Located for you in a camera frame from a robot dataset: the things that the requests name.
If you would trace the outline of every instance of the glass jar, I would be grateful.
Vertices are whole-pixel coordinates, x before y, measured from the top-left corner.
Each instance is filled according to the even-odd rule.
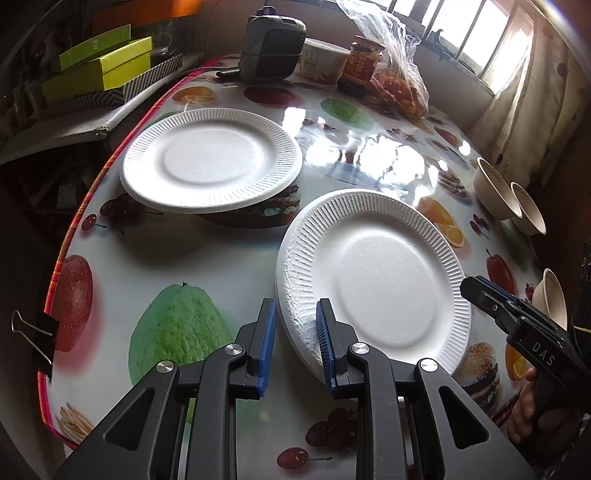
[[[356,83],[370,82],[385,48],[377,42],[355,35],[343,75]]]

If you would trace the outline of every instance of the plate rim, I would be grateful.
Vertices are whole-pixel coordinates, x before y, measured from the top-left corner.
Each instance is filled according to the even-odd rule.
[[[289,248],[292,246],[293,242],[298,237],[297,233],[299,232],[300,225],[302,225],[302,223],[307,218],[309,218],[309,216],[313,213],[313,211],[316,210],[322,204],[324,204],[336,197],[348,196],[352,193],[372,194],[372,195],[375,195],[376,197],[381,197],[381,198],[385,199],[386,201],[399,204],[403,209],[405,209],[408,212],[411,212],[412,215],[415,216],[415,218],[419,218],[421,221],[424,221],[426,223],[428,230],[429,230],[429,234],[435,236],[439,242],[442,242],[441,244],[443,245],[443,248],[451,256],[451,261],[453,263],[452,267],[455,267],[458,270],[458,272],[457,272],[458,279],[452,281],[452,279],[450,278],[448,268],[446,268],[445,265],[443,265],[443,267],[446,270],[446,274],[447,274],[447,277],[450,281],[450,284],[452,284],[453,304],[454,304],[453,325],[457,326],[459,323],[462,323],[462,325],[460,325],[457,328],[459,330],[458,333],[460,334],[459,335],[460,338],[457,338],[454,341],[455,344],[457,344],[458,341],[460,341],[460,345],[459,345],[459,351],[455,355],[454,362],[449,362],[446,360],[446,358],[443,358],[443,359],[441,358],[441,355],[444,353],[444,351],[449,349],[449,347],[448,347],[450,345],[449,340],[446,343],[446,346],[444,347],[442,352],[440,352],[440,355],[435,357],[435,360],[437,360],[437,362],[450,375],[453,375],[453,373],[462,364],[462,361],[466,355],[466,351],[469,346],[470,333],[472,330],[472,308],[470,306],[470,303],[467,300],[465,300],[460,293],[460,283],[465,278],[462,265],[461,265],[460,261],[458,260],[457,255],[453,251],[453,248],[449,245],[448,241],[445,240],[445,237],[443,236],[443,234],[433,225],[433,223],[431,223],[429,221],[429,219],[427,219],[422,213],[417,211],[412,206],[404,203],[402,200],[398,200],[392,196],[389,196],[383,192],[379,192],[376,190],[351,188],[351,189],[334,190],[332,192],[326,193],[326,194],[312,200],[308,205],[306,205],[302,210],[300,210],[300,212],[298,213],[296,218],[292,221],[291,225],[287,229],[287,232],[285,233],[283,241],[281,242],[279,253],[277,255],[277,263],[275,265],[275,291],[276,291],[276,295],[277,295],[277,303],[278,303],[278,307],[279,307],[280,318],[281,318],[281,321],[283,322],[283,325],[285,327],[285,332],[286,332],[287,338],[289,338],[292,347],[297,352],[297,355],[304,362],[306,367],[320,381],[324,382],[324,373],[323,373],[321,364],[318,362],[315,362],[314,364],[311,363],[311,359],[313,359],[313,355],[309,354],[309,352],[310,352],[309,348],[302,348],[303,346],[305,346],[303,341],[300,340],[300,338],[298,336],[292,335],[290,323],[293,323],[294,320],[293,319],[288,320],[285,316],[285,314],[289,311],[289,309],[286,308],[286,307],[288,307],[288,305],[286,305],[286,303],[288,303],[288,299],[286,298],[286,295],[285,295],[285,293],[286,293],[285,287],[281,287],[281,286],[285,285],[285,276],[286,276],[287,269],[282,268],[282,265],[287,260],[287,251],[289,250]],[[393,217],[393,218],[395,218],[398,221],[403,221],[400,218],[396,218],[396,217]],[[413,228],[407,222],[404,222],[404,223],[407,226]],[[454,329],[452,328],[452,331],[450,332],[449,337],[452,337],[453,334],[454,334]]]
[[[129,182],[128,175],[129,175],[129,165],[133,160],[137,159],[138,155],[141,157],[145,150],[151,145],[151,143],[162,133],[170,131],[180,125],[186,125],[190,123],[198,123],[207,120],[232,120],[232,121],[239,121],[240,118],[225,118],[224,115],[239,115],[243,118],[251,118],[256,119],[257,122],[261,122],[263,124],[267,124],[269,128],[272,128],[278,132],[278,135],[283,137],[283,141],[289,141],[291,147],[293,149],[290,152],[292,165],[288,169],[287,173],[285,173],[280,181],[276,181],[272,186],[265,188],[263,191],[258,192],[258,194],[253,194],[250,197],[237,197],[236,192],[232,191],[225,195],[232,197],[232,201],[227,202],[218,202],[215,204],[209,205],[180,205],[180,202],[172,202],[172,203],[161,203],[158,201],[153,201],[149,197],[146,197],[145,194],[138,191],[138,189],[132,187],[133,182]],[[252,128],[257,128],[251,122],[241,122],[245,125],[249,125]],[[192,110],[187,110],[185,112],[179,112],[174,115],[170,115],[162,120],[150,125],[148,128],[143,130],[137,137],[133,139],[131,144],[129,145],[127,151],[122,160],[122,165],[119,170],[119,178],[123,185],[123,188],[129,195],[131,195],[135,200],[138,202],[143,203],[146,206],[151,208],[163,211],[163,212],[171,212],[171,213],[219,213],[219,212],[228,212],[230,210],[236,210],[243,207],[248,207],[254,205],[256,203],[262,202],[263,200],[267,200],[273,195],[284,190],[288,187],[299,175],[301,168],[303,165],[303,156],[301,152],[301,148],[298,145],[298,142],[295,138],[286,132],[281,125],[270,120],[269,118],[258,115],[256,113],[252,113],[246,110],[240,110],[236,108],[223,108],[223,107],[211,107],[211,108],[197,108]],[[270,174],[273,173],[273,170],[269,172],[265,177],[259,180],[265,180]]]

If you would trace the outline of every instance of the red tablecloth edge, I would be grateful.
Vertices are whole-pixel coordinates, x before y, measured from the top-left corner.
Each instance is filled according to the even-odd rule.
[[[221,57],[214,57],[212,59],[209,59],[208,61],[203,63],[202,67],[211,67],[220,58]],[[49,284],[49,290],[47,292],[47,297],[45,299],[45,306],[43,308],[43,311],[45,313],[47,313],[47,314],[51,313],[51,304],[53,302],[53,295],[56,291],[57,281],[60,277],[60,270],[61,270],[61,266],[63,264],[64,258],[66,257],[66,253],[68,251],[68,248],[70,247],[70,243],[72,241],[72,238],[74,237],[74,233],[76,233],[76,228],[78,227],[78,223],[80,222],[82,215],[84,214],[84,211],[86,210],[86,206],[90,203],[92,196],[94,195],[96,189],[99,187],[100,183],[102,182],[105,174],[109,171],[113,162],[117,159],[117,157],[124,150],[124,148],[128,145],[128,143],[134,138],[134,136],[136,136],[136,134],[138,133],[138,131],[140,131],[140,129],[144,126],[144,124],[146,122],[148,122],[148,120],[150,120],[150,118],[158,110],[158,108],[160,108],[164,104],[164,102],[168,99],[168,97],[178,87],[184,85],[185,83],[189,82],[193,77],[196,77],[197,75],[200,75],[201,73],[203,73],[205,71],[206,70],[203,70],[203,69],[197,69],[194,72],[189,73],[185,78],[180,80],[175,86],[173,86],[168,92],[166,92],[160,98],[160,100],[158,100],[152,106],[152,108],[148,111],[148,113],[146,113],[144,115],[144,117],[139,121],[139,123],[135,126],[135,128],[131,131],[131,133],[129,135],[127,135],[127,137],[125,137],[125,139],[121,142],[121,145],[111,155],[111,157],[109,158],[107,163],[105,163],[105,166],[103,166],[99,175],[97,176],[94,183],[92,184],[92,187],[90,187],[90,190],[88,191],[88,193],[86,193],[84,200],[82,201],[82,203],[78,207],[78,210],[77,210],[76,214],[74,215],[72,223],[70,224],[70,227],[68,228],[68,231],[66,233],[66,237],[64,238],[64,241],[61,244],[60,253],[57,256],[56,266],[53,269],[53,273],[51,275],[51,282]],[[49,408],[49,399],[47,397],[47,376],[42,372],[37,372],[37,391],[39,393],[39,408],[41,410],[41,418],[43,419],[43,423],[47,426],[47,428],[49,429],[50,432],[52,432],[53,435],[55,435],[57,438],[59,438],[69,448],[75,449],[77,447],[77,444],[72,442],[70,439],[64,437],[53,426],[53,421],[51,418],[51,410]]]

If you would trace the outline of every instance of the paper bowl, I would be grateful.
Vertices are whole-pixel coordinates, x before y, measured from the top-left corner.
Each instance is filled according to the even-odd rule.
[[[569,317],[564,294],[558,278],[549,268],[544,270],[544,277],[535,288],[531,302],[535,308],[554,320],[564,330],[567,329]]]
[[[343,74],[350,51],[313,38],[307,38],[301,50],[300,73],[322,83],[336,83]]]
[[[478,158],[478,169],[472,180],[476,196],[497,220],[521,218],[521,207],[507,182],[484,158]]]
[[[514,217],[513,223],[526,235],[531,236],[538,233],[545,235],[546,224],[544,218],[532,198],[521,185],[514,181],[511,182],[511,190],[517,197],[517,201],[521,207],[521,213],[523,214],[521,218]]]

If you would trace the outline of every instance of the white paper plate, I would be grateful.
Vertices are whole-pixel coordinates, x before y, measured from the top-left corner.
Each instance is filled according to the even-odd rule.
[[[266,200],[301,170],[301,150],[279,125],[231,108],[169,116],[130,145],[121,182],[137,201],[180,213],[225,212]]]
[[[431,357],[453,373],[466,352],[471,309],[460,263],[433,224],[399,200],[362,189],[316,199],[290,225],[275,273],[288,336],[320,379],[320,298],[390,358]]]

